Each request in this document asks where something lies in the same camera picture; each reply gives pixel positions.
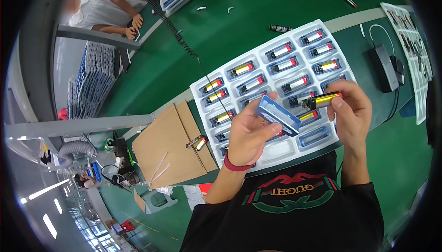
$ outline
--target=man's right hand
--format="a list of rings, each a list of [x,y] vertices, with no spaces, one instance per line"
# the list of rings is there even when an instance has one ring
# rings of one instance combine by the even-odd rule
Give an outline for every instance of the man's right hand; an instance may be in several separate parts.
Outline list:
[[[355,151],[365,149],[365,139],[371,122],[371,102],[364,91],[354,82],[335,81],[326,92],[340,91],[343,99],[334,97],[327,107],[329,120],[334,120],[340,141]]]

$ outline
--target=black t-shirt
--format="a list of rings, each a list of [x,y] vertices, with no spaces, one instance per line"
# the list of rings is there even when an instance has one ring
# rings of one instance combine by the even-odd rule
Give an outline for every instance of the black t-shirt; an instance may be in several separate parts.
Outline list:
[[[340,189],[332,152],[195,206],[181,251],[377,251],[383,236],[373,183]]]

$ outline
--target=white string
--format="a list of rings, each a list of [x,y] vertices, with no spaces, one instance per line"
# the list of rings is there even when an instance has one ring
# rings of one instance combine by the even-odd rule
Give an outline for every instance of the white string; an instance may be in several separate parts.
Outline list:
[[[384,27],[382,27],[381,25],[373,24],[373,25],[371,25],[370,28],[368,29],[368,32],[370,33],[371,41],[373,42],[373,37],[371,36],[371,28],[373,28],[373,27],[380,27],[380,28],[382,28],[382,29],[384,30],[384,32],[385,32],[385,33],[387,34],[387,36],[388,36],[388,39],[390,39],[390,42],[391,42],[391,48],[393,48],[393,55],[394,55],[393,41],[391,41],[390,35],[388,34],[387,30],[386,30]]]
[[[157,173],[157,171],[160,169],[160,166],[163,164],[164,159],[166,158],[167,153],[168,153],[168,151],[166,151],[166,153],[164,154],[163,159],[161,159],[160,163],[159,163],[158,166],[157,166],[157,169],[155,170],[155,172],[153,172],[152,177],[150,178],[150,180],[147,181],[147,185],[149,186],[149,191],[152,191],[152,183],[153,183],[158,177],[160,177],[160,175],[162,175],[163,172],[165,172],[165,171],[171,166],[171,164],[170,164],[170,162],[169,162],[169,163],[167,164],[167,166],[163,169],[163,171],[160,172],[155,178],[153,178],[153,177],[155,176],[155,173]]]

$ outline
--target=white plastic tray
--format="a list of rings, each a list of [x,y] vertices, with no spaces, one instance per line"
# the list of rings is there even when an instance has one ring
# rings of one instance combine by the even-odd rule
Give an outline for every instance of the white plastic tray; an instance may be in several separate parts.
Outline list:
[[[390,14],[387,12],[395,12],[395,14],[400,15],[402,17],[402,12],[405,13],[408,17],[410,16],[410,13],[407,12],[405,9],[387,4],[387,3],[381,3],[381,7],[385,12],[385,15],[387,16],[388,20],[390,21],[391,25],[393,26],[397,38],[399,38],[399,42],[402,44],[402,49],[404,50],[404,54],[408,61],[408,67],[410,69],[410,74],[412,76],[412,82],[413,82],[413,89],[415,93],[415,104],[416,104],[416,124],[419,125],[425,120],[425,108],[426,108],[426,100],[427,100],[427,90],[428,90],[428,81],[433,77],[430,61],[428,59],[427,51],[425,49],[425,46],[423,46],[423,56],[422,60],[426,63],[429,75],[428,78],[425,78],[423,75],[423,72],[419,71],[419,65],[418,65],[418,58],[417,56],[414,56],[411,52],[408,52],[404,42],[402,40],[402,37],[399,34],[403,34],[407,36],[411,41],[418,41],[419,39],[422,39],[420,37],[420,34],[417,30],[414,30],[412,27],[408,25],[408,29],[404,27],[404,24],[399,21],[399,18],[397,18],[398,25],[396,26],[393,22],[393,19],[391,18]]]
[[[300,41],[300,37],[312,31],[318,30],[320,28],[323,29],[326,36],[320,41],[309,44],[308,46],[303,46],[303,44]],[[309,49],[328,41],[333,42],[335,50],[317,56],[315,58],[312,58]],[[275,75],[271,75],[267,68],[268,65],[277,61],[281,61],[281,59],[278,58],[275,61],[269,62],[268,58],[265,56],[265,53],[287,42],[291,42],[291,44],[294,46],[294,49],[288,55],[281,58],[286,59],[287,57],[296,56],[297,60],[301,64],[297,67],[290,68],[288,70],[279,72]],[[322,63],[324,61],[333,60],[336,58],[340,60],[340,65],[342,66],[341,69],[333,72],[327,72],[321,75],[316,75],[313,72],[312,66],[314,64]],[[228,79],[227,71],[229,69],[235,68],[251,60],[255,65],[255,69],[253,71],[247,73],[244,76],[237,77],[234,80]],[[240,96],[238,90],[236,89],[237,86],[245,83],[246,81],[250,80],[253,77],[256,77],[259,74],[263,74],[267,82],[264,85],[260,86],[259,88],[251,91],[250,93]],[[310,86],[302,88],[288,96],[285,96],[283,94],[281,90],[281,85],[288,83],[289,81],[294,80],[296,78],[302,77],[306,74],[309,76],[312,82]],[[230,95],[229,97],[226,97],[224,98],[224,100],[222,100],[227,110],[234,108],[236,113],[239,113],[242,109],[239,103],[241,100],[249,96],[252,96],[254,94],[260,93],[263,90],[268,90],[269,92],[276,91],[278,93],[278,99],[276,101],[280,105],[283,105],[291,113],[299,115],[302,113],[300,107],[290,109],[287,106],[288,97],[293,96],[295,94],[302,94],[310,91],[317,91],[317,94],[322,94],[323,92],[320,86],[323,83],[327,82],[328,80],[337,78],[343,74],[345,74],[347,80],[355,81],[353,72],[351,71],[351,68],[347,63],[344,54],[339,48],[339,45],[337,44],[336,40],[333,38],[329,30],[325,27],[323,22],[318,19],[314,22],[293,29],[290,32],[281,34],[280,36],[275,37],[274,39],[236,57],[235,59],[229,61],[228,63],[224,64],[223,66],[211,72],[208,76],[211,81],[215,80],[218,77],[223,78],[224,81],[223,88],[226,88]],[[206,96],[203,96],[199,89],[206,86],[207,84],[208,84],[207,78],[204,77],[196,81],[195,83],[192,83],[190,85],[190,89],[194,96],[198,112],[201,116],[204,129],[207,133],[207,137],[209,138],[208,145],[210,145],[210,147],[212,148],[215,160],[218,166],[221,168],[221,166],[223,165],[224,156],[221,154],[220,148],[228,146],[229,140],[219,143],[218,139],[215,136],[219,133],[228,130],[230,128],[231,122],[229,121],[220,124],[217,127],[211,126],[209,119],[224,113],[224,109],[222,108],[219,101],[207,107],[205,106],[203,98],[205,98]],[[319,113],[321,115],[321,119],[301,127],[299,135],[295,137],[289,137],[285,135],[273,141],[267,142],[264,151],[262,153],[262,156],[259,158],[259,160],[256,163],[256,167],[250,168],[248,172],[254,172],[263,168],[268,168],[285,163],[287,161],[310,154],[312,152],[315,152],[330,144],[337,142],[339,138],[334,129],[334,123],[329,122],[326,109],[325,108],[320,109]],[[328,137],[312,144],[311,146],[301,148],[299,137],[306,133],[310,133],[313,130],[324,125],[328,129],[329,132]]]

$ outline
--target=blister tray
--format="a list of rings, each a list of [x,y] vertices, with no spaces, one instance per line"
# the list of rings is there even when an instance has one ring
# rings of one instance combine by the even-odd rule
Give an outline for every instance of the blister tray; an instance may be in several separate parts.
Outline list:
[[[304,45],[301,41],[301,37],[309,34],[310,32],[322,29],[323,33],[326,35],[320,40],[312,42],[310,44]],[[332,42],[334,49],[330,52],[321,54],[316,57],[312,57],[310,50],[314,47]],[[272,51],[282,45],[290,43],[293,46],[293,50],[290,53],[285,54],[280,58],[269,61],[267,53]],[[281,60],[290,59],[295,56],[297,63],[299,65],[291,67],[290,69],[282,70],[277,73],[271,73],[269,67],[273,66]],[[322,74],[315,74],[313,67],[317,64],[324,63],[327,61],[332,61],[339,59],[340,69],[336,71],[329,71]],[[237,77],[229,78],[228,71],[232,68],[240,67],[241,65],[252,61],[254,64],[254,69],[247,72],[247,74]],[[238,87],[242,86],[246,82],[257,78],[259,75],[263,75],[266,82],[259,85],[255,89],[240,95],[238,92]],[[310,84],[304,88],[297,89],[289,94],[285,94],[281,86],[290,83],[296,79],[302,78],[303,76],[308,76]],[[211,81],[221,77],[224,81],[223,88],[229,92],[230,96],[222,100],[225,108],[227,110],[235,109],[236,113],[242,110],[241,102],[253,95],[261,95],[264,91],[267,92],[277,92],[278,98],[276,102],[279,105],[284,106],[290,113],[298,116],[306,113],[301,107],[290,108],[288,99],[296,95],[306,95],[312,92],[315,94],[322,94],[323,90],[321,86],[325,83],[330,82],[335,78],[340,78],[345,76],[347,80],[355,81],[353,72],[351,71],[348,62],[342,53],[336,40],[333,38],[330,31],[325,27],[321,20],[316,20],[314,22],[303,25],[299,28],[293,29],[290,32],[281,34],[278,37],[236,57],[235,59],[227,62],[223,66],[211,72],[208,77]],[[218,166],[221,168],[224,162],[223,151],[225,147],[229,146],[229,140],[223,140],[219,142],[215,137],[223,132],[229,130],[231,122],[225,122],[218,126],[213,127],[210,122],[210,118],[216,117],[224,113],[224,109],[219,102],[213,105],[206,106],[204,103],[204,98],[202,96],[200,89],[208,84],[207,78],[201,78],[200,80],[192,83],[190,89],[194,96],[198,112],[201,116],[204,129],[207,133],[209,139],[208,145],[213,150],[213,155]],[[266,143],[262,156],[258,159],[256,167],[250,168],[248,172],[257,171],[263,168],[272,167],[290,161],[295,158],[310,154],[317,150],[320,150],[328,145],[331,145],[339,140],[338,135],[334,129],[334,123],[330,122],[327,116],[325,108],[318,110],[319,119],[309,122],[300,128],[300,133],[297,136],[290,137],[287,135],[279,136]],[[325,136],[323,139],[312,139],[309,134],[315,133],[315,130],[319,130],[320,133],[327,132],[327,134],[320,134],[319,136]]]
[[[402,48],[404,50],[405,57],[407,58],[408,67],[410,69],[410,74],[412,76],[413,89],[415,95],[416,124],[419,125],[425,120],[428,81],[433,77],[430,66],[430,60],[428,59],[428,54],[425,49],[425,46],[422,45],[421,48],[423,55],[422,60],[425,63],[425,65],[427,65],[428,67],[428,75],[427,77],[425,77],[423,72],[419,71],[418,57],[416,55],[413,55],[412,52],[408,52],[406,45],[402,39],[402,35],[408,37],[412,42],[417,41],[418,43],[420,42],[420,40],[422,40],[422,38],[420,37],[419,32],[415,28],[411,27],[410,24],[405,23],[408,27],[408,29],[406,29],[404,23],[400,21],[397,16],[394,15],[397,14],[402,17],[402,15],[405,14],[407,15],[407,17],[410,17],[410,13],[403,8],[387,3],[381,3],[381,7],[384,10],[385,15],[387,16],[391,25],[393,26],[397,34],[397,37],[399,38],[399,42],[401,43]],[[395,25],[395,23],[393,22],[390,13],[394,15],[397,25]]]

